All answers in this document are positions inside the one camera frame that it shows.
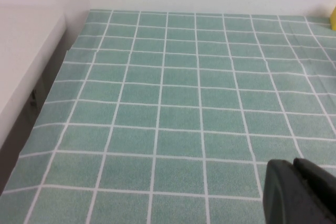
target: black object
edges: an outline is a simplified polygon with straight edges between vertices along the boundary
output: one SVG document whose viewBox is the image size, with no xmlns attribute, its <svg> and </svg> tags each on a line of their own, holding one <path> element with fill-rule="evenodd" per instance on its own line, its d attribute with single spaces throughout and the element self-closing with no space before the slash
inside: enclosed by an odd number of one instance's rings
<svg viewBox="0 0 336 224">
<path fill-rule="evenodd" d="M 262 202 L 266 224 L 336 223 L 336 178 L 306 159 L 272 159 Z"/>
</svg>

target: white countertop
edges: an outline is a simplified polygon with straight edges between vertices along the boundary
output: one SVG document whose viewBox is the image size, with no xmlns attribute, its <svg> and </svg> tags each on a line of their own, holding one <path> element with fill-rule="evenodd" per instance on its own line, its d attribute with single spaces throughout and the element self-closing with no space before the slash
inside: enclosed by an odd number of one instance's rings
<svg viewBox="0 0 336 224">
<path fill-rule="evenodd" d="M 59 9 L 0 6 L 0 148 L 65 30 Z"/>
</svg>

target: yellow object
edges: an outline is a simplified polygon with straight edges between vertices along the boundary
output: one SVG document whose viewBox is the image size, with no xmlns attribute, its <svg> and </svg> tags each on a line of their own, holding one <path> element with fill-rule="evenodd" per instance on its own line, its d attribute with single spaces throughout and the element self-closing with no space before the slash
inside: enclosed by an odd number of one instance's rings
<svg viewBox="0 0 336 224">
<path fill-rule="evenodd" d="M 336 31 L 336 7 L 330 16 L 331 29 Z"/>
</svg>

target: green checkered tablecloth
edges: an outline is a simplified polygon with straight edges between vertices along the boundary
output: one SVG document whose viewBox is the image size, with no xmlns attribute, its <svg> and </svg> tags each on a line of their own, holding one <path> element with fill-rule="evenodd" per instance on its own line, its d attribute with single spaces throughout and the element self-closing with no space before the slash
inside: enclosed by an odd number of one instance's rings
<svg viewBox="0 0 336 224">
<path fill-rule="evenodd" d="M 0 223 L 264 223 L 270 159 L 336 175 L 335 61 L 324 18 L 91 10 Z"/>
</svg>

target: white grid line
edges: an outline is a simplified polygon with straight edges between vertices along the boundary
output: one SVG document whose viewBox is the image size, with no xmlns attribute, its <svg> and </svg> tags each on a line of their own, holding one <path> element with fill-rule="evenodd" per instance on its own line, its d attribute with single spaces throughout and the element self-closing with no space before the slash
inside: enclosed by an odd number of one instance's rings
<svg viewBox="0 0 336 224">
<path fill-rule="evenodd" d="M 111 14 L 110 14 L 110 17 L 109 17 L 109 21 L 110 21 L 110 19 L 111 19 L 111 17 L 112 17 L 112 14 L 113 14 L 113 11 L 111 11 Z M 103 37 L 101 38 L 101 40 L 100 40 L 100 43 L 99 43 L 99 46 L 98 46 L 97 51 L 98 51 L 99 48 L 101 47 L 101 44 L 102 44 L 102 42 L 103 42 L 103 38 L 104 38 L 104 36 L 103 36 Z M 69 125 L 70 119 L 71 119 L 72 114 L 73 114 L 73 112 L 74 112 L 74 110 L 75 110 L 75 107 L 76 107 L 76 105 L 77 105 L 78 99 L 79 99 L 79 97 L 80 97 L 80 95 L 81 95 L 81 93 L 82 93 L 82 91 L 83 91 L 83 89 L 84 89 L 86 80 L 89 78 L 91 69 L 92 69 L 92 67 L 93 67 L 93 63 L 94 63 L 94 61 L 95 61 L 95 59 L 96 59 L 96 53 L 94 53 L 94 55 L 93 55 L 92 64 L 90 65 L 90 67 L 89 67 L 89 69 L 88 69 L 88 72 L 87 72 L 87 74 L 86 74 L 86 77 L 85 77 L 85 79 L 84 79 L 84 81 L 83 81 L 83 83 L 82 83 L 82 86 L 81 86 L 81 88 L 80 88 L 80 90 L 79 90 L 79 92 L 78 92 L 78 95 L 77 95 L 77 97 L 76 97 L 76 101 L 73 103 L 73 106 L 72 106 L 71 112 L 70 112 L 70 114 L 69 114 L 69 116 L 68 116 L 68 119 L 67 119 L 67 121 L 66 121 L 66 124 L 65 124 L 65 126 L 64 126 L 64 128 L 63 128 L 63 130 L 62 130 L 62 132 L 61 132 L 61 135 L 60 135 L 60 137 L 59 137 L 59 140 L 58 140 L 58 142 L 57 142 L 57 144 L 56 144 L 56 146 L 55 146 L 55 149 L 54 149 L 54 151 L 53 151 L 53 153 L 52 153 L 52 155 L 51 155 L 51 157 L 50 157 L 50 160 L 49 160 L 49 163 L 48 163 L 48 165 L 47 165 L 46 171 L 45 171 L 44 174 L 43 174 L 41 183 L 40 183 L 40 185 L 39 185 L 39 187 L 38 187 L 38 189 L 37 189 L 37 191 L 36 191 L 36 193 L 35 193 L 35 196 L 34 196 L 34 199 L 33 199 L 33 201 L 32 201 L 32 204 L 30 205 L 30 208 L 29 208 L 28 213 L 27 213 L 27 215 L 26 215 L 26 218 L 25 218 L 25 220 L 24 220 L 24 224 L 28 224 L 29 219 L 30 219 L 30 217 L 31 217 L 31 215 L 32 215 L 32 213 L 33 213 L 34 206 L 35 206 L 35 204 L 36 204 L 37 198 L 38 198 L 38 196 L 39 196 L 39 194 L 40 194 L 40 192 L 41 192 L 41 189 L 42 189 L 42 185 L 43 185 L 44 182 L 46 181 L 47 175 L 48 175 L 48 173 L 49 173 L 49 171 L 50 171 L 50 168 L 51 168 L 51 164 L 52 164 L 52 162 L 53 162 L 53 160 L 54 160 L 54 157 L 55 157 L 55 155 L 56 155 L 56 150 L 57 150 L 58 146 L 60 145 L 60 143 L 62 142 L 64 133 L 65 133 L 65 131 L 66 131 L 68 125 Z"/>
<path fill-rule="evenodd" d="M 240 42 L 224 42 L 224 44 L 233 44 L 233 45 L 252 45 L 252 46 L 258 46 L 257 44 L 252 43 L 240 43 Z M 290 47 L 289 45 L 267 45 L 267 44 L 260 44 L 261 46 L 269 46 L 269 47 Z M 293 48 L 320 48 L 320 47 L 309 47 L 309 46 L 292 46 Z M 324 47 L 325 49 L 333 49 L 336 50 L 336 48 L 331 47 Z M 75 50 L 86 50 L 86 51 L 96 51 L 96 48 L 83 48 L 83 47 L 71 47 L 71 49 Z M 100 48 L 99 51 L 127 51 L 129 52 L 129 49 L 116 49 L 116 48 Z M 146 54 L 162 54 L 161 51 L 141 51 L 141 50 L 133 50 L 133 52 L 143 52 Z M 190 55 L 190 56 L 196 56 L 195 54 L 188 54 L 184 52 L 166 52 L 167 55 Z M 203 55 L 198 54 L 199 56 L 213 56 L 213 57 L 229 57 L 228 55 Z M 251 57 L 251 56 L 232 56 L 232 58 L 245 58 L 245 59 L 262 59 L 262 57 Z M 295 58 L 265 58 L 268 60 L 297 60 Z M 313 60 L 313 61 L 327 61 L 329 60 L 322 60 L 322 59 L 311 59 L 311 58 L 302 58 L 299 60 Z"/>
<path fill-rule="evenodd" d="M 311 30 L 310 26 L 309 26 L 309 23 L 308 23 L 308 20 L 307 18 L 305 17 L 305 21 L 306 21 L 306 24 L 308 26 L 308 29 L 311 33 L 311 35 L 313 36 L 313 38 L 315 39 L 315 41 L 317 42 L 317 44 L 319 45 L 319 47 L 322 49 L 322 51 L 324 52 L 325 56 L 328 58 L 328 60 L 331 62 L 331 64 L 333 65 L 334 69 L 336 70 L 336 66 L 335 66 L 335 62 L 333 62 L 329 55 L 327 54 L 327 52 L 325 51 L 325 49 L 322 47 L 321 43 L 318 41 L 318 39 L 316 38 L 315 34 L 313 33 L 313 31 Z"/>
<path fill-rule="evenodd" d="M 30 153 L 25 155 L 20 155 L 19 158 L 28 158 L 39 155 L 47 155 L 52 153 L 53 151 L 47 152 L 37 152 Z M 104 155 L 105 152 L 95 152 L 95 151 L 71 151 L 71 150 L 56 150 L 56 153 L 64 153 L 64 154 L 88 154 L 88 155 Z M 119 152 L 106 152 L 108 156 L 117 156 L 117 157 L 145 157 L 145 158 L 154 158 L 153 154 L 138 154 L 138 153 L 119 153 Z M 203 157 L 190 157 L 190 156 L 169 156 L 169 155 L 155 155 L 156 158 L 162 159 L 182 159 L 182 160 L 191 160 L 191 161 L 203 161 Z M 220 163 L 236 163 L 236 164 L 257 164 L 257 165 L 267 165 L 267 162 L 264 161 L 253 161 L 253 160 L 240 160 L 240 159 L 222 159 L 222 158 L 205 158 L 206 161 L 211 162 L 220 162 Z M 327 165 L 327 164 L 319 164 L 321 167 L 329 167 L 336 168 L 336 165 Z"/>
<path fill-rule="evenodd" d="M 16 193 L 18 191 L 32 190 L 36 189 L 37 186 L 25 187 L 20 189 L 13 189 L 4 191 L 3 194 Z M 84 190 L 84 191 L 95 191 L 95 188 L 90 187 L 79 187 L 79 186 L 62 186 L 62 185 L 53 185 L 53 184 L 44 184 L 43 188 L 54 188 L 54 189 L 65 189 L 65 190 Z M 98 188 L 97 191 L 105 193 L 123 193 L 123 194 L 153 194 L 153 195 L 169 195 L 169 196 L 184 196 L 184 197 L 206 197 L 203 194 L 187 194 L 187 193 L 173 193 L 168 191 L 139 191 L 139 190 L 123 190 L 123 189 L 109 189 L 109 188 Z M 226 196 L 226 195 L 209 195 L 209 198 L 218 198 L 218 199 L 238 199 L 246 201 L 261 201 L 260 198 L 253 197 L 242 197 L 242 196 Z"/>
<path fill-rule="evenodd" d="M 224 27 L 225 39 L 227 39 L 224 15 L 222 16 L 222 18 L 223 18 L 223 27 Z M 229 47 L 228 47 L 228 53 L 229 53 L 229 55 L 231 55 L 231 50 L 230 50 Z M 235 65 L 234 65 L 233 58 L 230 58 L 230 60 L 231 60 L 231 66 L 232 66 L 232 71 L 233 71 L 233 77 L 234 77 L 234 81 L 235 81 L 236 92 L 237 92 L 237 96 L 238 96 L 238 102 L 239 102 L 239 108 L 240 108 L 239 111 L 242 115 L 241 118 L 243 119 L 244 130 L 245 130 L 245 133 L 246 133 L 247 145 L 248 145 L 248 149 L 251 153 L 251 157 L 252 157 L 252 160 L 253 160 L 253 169 L 254 169 L 254 173 L 255 173 L 255 177 L 256 177 L 257 188 L 258 188 L 258 191 L 259 191 L 260 199 L 262 199 L 263 198 L 263 191 L 262 191 L 263 189 L 261 188 L 261 183 L 260 183 L 260 179 L 259 179 L 259 172 L 258 172 L 258 168 L 257 168 L 257 164 L 256 164 L 256 156 L 253 152 L 251 139 L 250 139 L 250 136 L 249 136 L 249 131 L 248 131 L 246 118 L 245 118 L 245 114 L 244 114 L 244 110 L 243 110 L 243 103 L 242 103 L 242 99 L 240 97 L 240 92 L 239 92 L 239 89 L 238 89 L 238 82 L 237 82 L 237 78 L 236 78 Z"/>
<path fill-rule="evenodd" d="M 283 31 L 284 29 L 283 29 L 282 24 L 281 24 L 281 22 L 280 22 L 280 17 L 279 17 L 279 16 L 278 16 L 278 20 L 279 20 L 279 23 L 280 23 L 281 30 Z M 299 64 L 301 64 L 301 67 L 302 67 L 302 69 L 303 69 L 303 73 L 306 75 L 306 80 L 307 80 L 307 82 L 308 82 L 308 84 L 309 84 L 311 90 L 313 91 L 313 93 L 314 93 L 314 95 L 315 95 L 317 101 L 319 102 L 319 104 L 320 104 L 320 106 L 321 106 L 321 109 L 322 109 L 323 113 L 326 115 L 327 120 L 328 120 L 328 122 L 329 122 L 329 124 L 330 124 L 330 126 L 331 126 L 331 129 L 332 129 L 332 131 L 334 132 L 334 135 L 336 136 L 336 129 L 335 129 L 335 127 L 334 127 L 334 125 L 333 125 L 333 123 L 332 123 L 332 121 L 331 121 L 331 119 L 330 119 L 330 116 L 329 116 L 328 113 L 326 112 L 326 110 L 325 110 L 325 108 L 324 108 L 324 106 L 323 106 L 323 104 L 322 104 L 322 102 L 321 102 L 319 96 L 318 96 L 317 93 L 315 92 L 315 88 L 314 88 L 314 86 L 311 84 L 311 82 L 310 82 L 310 80 L 309 80 L 309 78 L 308 78 L 308 76 L 307 76 L 306 68 L 305 68 L 304 65 L 300 62 L 299 57 L 297 56 L 295 50 L 294 50 L 292 47 L 291 47 L 291 49 L 292 49 L 292 51 L 293 51 L 295 57 L 297 58 Z"/>
<path fill-rule="evenodd" d="M 75 62 L 75 61 L 64 61 L 63 63 L 65 64 L 74 64 L 74 65 L 90 65 L 91 63 L 89 62 Z M 120 64 L 120 63 L 94 63 L 93 65 L 97 66 L 126 66 L 127 64 Z M 160 66 L 153 66 L 153 65 L 139 65 L 139 64 L 129 64 L 129 66 L 132 67 L 139 67 L 139 68 L 162 68 Z M 165 66 L 164 68 L 166 69 L 186 69 L 186 70 L 197 70 L 197 68 L 193 67 L 168 67 Z M 217 68 L 200 68 L 200 70 L 204 71 L 217 71 L 217 72 L 233 72 L 232 70 L 229 69 L 217 69 Z M 252 74 L 269 74 L 268 72 L 254 72 L 254 71 L 241 71 L 241 70 L 236 70 L 236 73 L 252 73 Z M 291 74 L 293 76 L 306 76 L 303 73 L 295 73 L 295 72 L 272 72 L 272 74 Z M 325 76 L 322 74 L 308 74 L 307 76 L 309 77 L 326 77 L 326 78 L 336 78 L 336 75 L 334 76 Z"/>
<path fill-rule="evenodd" d="M 86 24 L 105 24 L 105 23 L 86 23 Z M 121 25 L 121 24 L 113 24 L 117 26 L 132 26 L 133 25 Z M 144 28 L 163 28 L 163 27 L 155 27 L 155 26 L 139 26 Z M 193 30 L 192 28 L 169 28 L 169 29 L 177 29 L 177 30 Z M 210 30 L 210 29 L 197 29 L 197 31 L 218 31 L 218 32 L 224 32 L 224 30 Z M 242 34 L 253 34 L 253 31 L 236 31 L 236 30 L 227 30 L 229 33 L 242 33 Z M 257 34 L 276 34 L 276 35 L 290 35 L 290 36 L 303 36 L 303 37 L 322 37 L 322 38 L 336 38 L 336 36 L 327 36 L 327 35 L 314 35 L 312 32 L 311 35 L 308 34 L 289 34 L 289 33 L 271 33 L 271 32 L 265 32 L 265 31 L 256 31 Z M 101 37 L 102 35 L 91 35 L 91 34 L 81 34 L 78 35 L 78 37 Z M 131 39 L 132 37 L 126 37 L 126 36 L 114 36 L 114 35 L 106 35 L 107 38 L 123 38 L 123 39 Z M 160 38 L 144 38 L 144 37 L 137 37 L 136 39 L 152 39 L 152 40 L 164 40 Z M 186 39 L 167 39 L 171 41 L 191 41 L 194 42 L 194 40 L 186 40 Z M 208 40 L 199 40 L 198 42 L 213 42 L 213 43 L 220 43 L 220 44 L 226 44 L 228 40 L 226 41 L 208 41 Z"/>
<path fill-rule="evenodd" d="M 205 153 L 205 143 L 204 143 L 204 128 L 203 128 L 203 111 L 202 111 L 202 96 L 201 96 L 201 75 L 200 75 L 200 59 L 198 56 L 198 41 L 197 41 L 197 21 L 196 14 L 194 14 L 194 30 L 195 30 L 195 43 L 196 43 L 196 62 L 197 62 L 197 84 L 198 84 L 198 106 L 200 108 L 199 124 L 201 129 L 201 146 L 202 146 L 202 157 L 203 157 L 203 180 L 204 180 L 204 194 L 205 194 L 205 213 L 206 213 L 206 223 L 210 224 L 210 209 L 209 209 L 209 197 L 208 197 L 208 182 L 207 182 L 207 172 L 206 172 L 206 153 Z"/>
<path fill-rule="evenodd" d="M 54 82 L 82 82 L 83 80 L 58 80 Z M 118 81 L 100 81 L 100 80 L 87 80 L 87 82 L 101 82 L 101 83 L 116 83 L 121 84 Z M 142 82 L 125 82 L 125 84 L 137 84 L 137 85 L 147 85 L 147 86 L 159 86 L 159 84 L 154 83 L 142 83 Z M 183 87 L 183 88 L 197 88 L 197 86 L 189 85 L 173 85 L 164 84 L 164 87 Z M 219 90 L 236 90 L 234 88 L 222 88 L 222 87 L 201 87 L 201 89 L 219 89 Z M 252 91 L 252 92 L 265 92 L 265 93 L 275 93 L 274 90 L 263 90 L 263 89 L 239 89 L 240 91 Z M 279 93 L 296 93 L 296 94 L 314 94 L 312 92 L 303 91 L 293 91 L 293 90 L 278 90 Z M 317 93 L 317 95 L 336 95 L 336 93 Z"/>
<path fill-rule="evenodd" d="M 73 102 L 76 99 L 72 100 L 61 100 L 61 101 L 50 101 L 45 102 L 44 104 L 53 104 L 53 103 L 62 103 L 62 102 Z M 79 102 L 93 102 L 93 103 L 104 103 L 104 104 L 117 104 L 118 102 L 108 102 L 108 101 L 98 101 L 98 100 L 87 100 L 87 99 L 78 99 Z M 186 108 L 186 109 L 199 109 L 199 106 L 188 106 L 188 105 L 173 105 L 173 104 L 155 104 L 155 103 L 135 103 L 135 102 L 119 102 L 123 105 L 138 105 L 138 106 L 162 106 L 167 108 Z M 217 107 L 205 107 L 202 109 L 207 110 L 223 110 L 223 111 L 243 111 L 243 112 L 256 112 L 256 113 L 271 113 L 271 114 L 283 114 L 281 111 L 271 111 L 271 110 L 249 110 L 249 109 L 233 109 L 233 108 L 217 108 Z M 316 115 L 316 116 L 325 116 L 324 113 L 302 113 L 302 112 L 286 112 L 287 114 L 293 115 Z"/>
<path fill-rule="evenodd" d="M 149 194 L 148 211 L 147 211 L 147 224 L 151 223 L 151 217 L 152 217 L 154 179 L 155 179 L 155 165 L 156 165 L 156 151 L 157 151 L 157 139 L 159 137 L 159 124 L 160 124 L 160 111 L 161 111 L 161 101 L 162 101 L 164 60 L 165 60 L 166 43 L 167 43 L 168 18 L 169 18 L 169 13 L 166 13 L 166 27 L 165 27 L 165 33 L 164 33 L 164 45 L 163 45 L 162 65 L 161 65 L 160 90 L 159 90 L 159 98 L 158 98 L 158 101 L 157 101 L 157 103 L 158 103 L 157 104 L 158 111 L 157 111 L 157 115 L 156 115 L 156 127 L 155 127 L 155 137 L 154 137 L 154 147 L 153 147 L 153 159 L 152 159 L 150 194 Z"/>
<path fill-rule="evenodd" d="M 90 223 L 91 215 L 92 215 L 92 211 L 93 211 L 93 207 L 94 207 L 94 203 L 96 202 L 96 196 L 97 196 L 97 192 L 98 192 L 98 188 L 99 188 L 99 184 L 100 184 L 103 168 L 104 168 L 104 165 L 105 165 L 106 154 L 108 152 L 108 147 L 109 147 L 109 144 L 110 144 L 110 141 L 111 141 L 111 138 L 112 138 L 112 132 L 113 132 L 115 120 L 116 120 L 116 117 L 117 117 L 117 112 L 118 112 L 118 108 L 119 108 L 119 104 L 120 104 L 120 100 L 121 100 L 121 96 L 122 96 L 122 91 L 123 91 L 123 88 L 124 88 L 124 84 L 126 82 L 127 71 L 128 71 L 128 68 L 129 68 L 130 61 L 131 61 L 131 54 L 132 54 L 132 50 L 133 50 L 133 47 L 134 47 L 135 37 L 137 36 L 138 25 L 139 25 L 139 21 L 140 21 L 140 15 L 141 15 L 141 12 L 139 12 L 139 14 L 138 14 L 138 21 L 137 21 L 137 25 L 136 25 L 137 27 L 135 29 L 134 38 L 133 38 L 133 42 L 132 42 L 132 46 L 131 46 L 131 51 L 130 51 L 130 53 L 128 55 L 128 61 L 127 61 L 127 65 L 126 65 L 123 81 L 122 81 L 122 84 L 121 84 L 118 101 L 117 101 L 117 104 L 115 106 L 116 108 L 114 110 L 113 119 L 112 119 L 111 126 L 110 126 L 110 132 L 109 132 L 108 139 L 107 139 L 107 142 L 106 142 L 106 145 L 105 145 L 105 148 L 104 148 L 104 154 L 103 154 L 101 165 L 100 165 L 100 168 L 99 168 L 99 172 L 98 172 L 98 176 L 97 176 L 97 181 L 96 181 L 96 186 L 95 186 L 95 189 L 93 191 L 91 204 L 90 204 L 88 215 L 87 215 L 87 218 L 86 218 L 86 223 L 87 224 Z"/>
<path fill-rule="evenodd" d="M 250 20 L 251 20 L 251 24 L 252 24 L 252 30 L 254 31 L 255 28 L 254 28 L 254 24 L 253 24 L 253 20 L 252 20 L 252 15 L 250 15 Z M 258 39 L 258 36 L 257 36 L 256 33 L 255 33 L 255 37 L 256 37 L 256 40 L 257 40 L 258 45 L 259 45 L 259 39 Z M 284 115 L 284 117 L 285 117 L 287 127 L 288 127 L 288 129 L 289 129 L 289 132 L 290 132 L 291 136 L 293 137 L 293 141 L 294 141 L 294 145 L 295 145 L 295 147 L 296 147 L 296 150 L 298 151 L 300 157 L 303 158 L 303 154 L 302 154 L 302 152 L 301 152 L 301 150 L 300 150 L 298 141 L 296 140 L 296 136 L 295 136 L 295 134 L 294 134 L 294 131 L 293 131 L 293 129 L 292 129 L 292 126 L 291 126 L 290 123 L 289 123 L 289 120 L 288 120 L 288 117 L 287 117 L 287 114 L 286 114 L 284 105 L 282 104 L 282 101 L 281 101 L 280 94 L 279 94 L 279 92 L 278 92 L 277 86 L 276 86 L 275 83 L 274 83 L 274 79 L 273 79 L 272 73 L 271 73 L 271 71 L 270 71 L 270 69 L 269 69 L 268 62 L 267 62 L 267 60 L 265 59 L 264 52 L 262 51 L 260 45 L 259 45 L 259 49 L 260 49 L 261 55 L 262 55 L 263 58 L 264 58 L 264 61 L 265 61 L 265 64 L 266 64 L 266 68 L 267 68 L 267 71 L 268 71 L 268 73 L 269 73 L 269 77 L 270 77 L 270 79 L 271 79 L 272 86 L 273 86 L 273 88 L 274 88 L 274 90 L 275 90 L 275 92 L 276 92 L 275 94 L 276 94 L 276 96 L 277 96 L 277 99 L 278 99 L 279 105 L 280 105 L 280 107 L 281 107 L 282 113 L 283 113 L 283 115 Z"/>
<path fill-rule="evenodd" d="M 51 125 L 65 125 L 66 123 L 46 123 L 33 127 L 37 129 L 40 127 L 46 127 Z M 91 124 L 91 123 L 69 123 L 72 126 L 92 126 L 92 127 L 110 127 L 110 124 Z M 127 125 L 115 125 L 114 127 L 126 128 L 126 129 L 139 129 L 139 130 L 155 130 L 155 127 L 142 127 L 142 126 L 127 126 Z M 200 133 L 200 130 L 184 130 L 184 129 L 170 129 L 170 128 L 159 128 L 160 131 L 176 131 L 176 132 L 196 132 Z M 246 136 L 246 133 L 237 133 L 237 132 L 222 132 L 222 131 L 204 131 L 204 133 L 212 134 L 222 134 L 222 135 L 237 135 L 237 136 Z M 260 136 L 260 137 L 280 137 L 280 138 L 290 138 L 289 135 L 270 135 L 270 134 L 255 134 L 249 133 L 250 136 Z M 318 140 L 318 141 L 336 141 L 336 138 L 324 138 L 324 137 L 306 137 L 306 136 L 296 136 L 297 139 L 303 140 Z"/>
</svg>

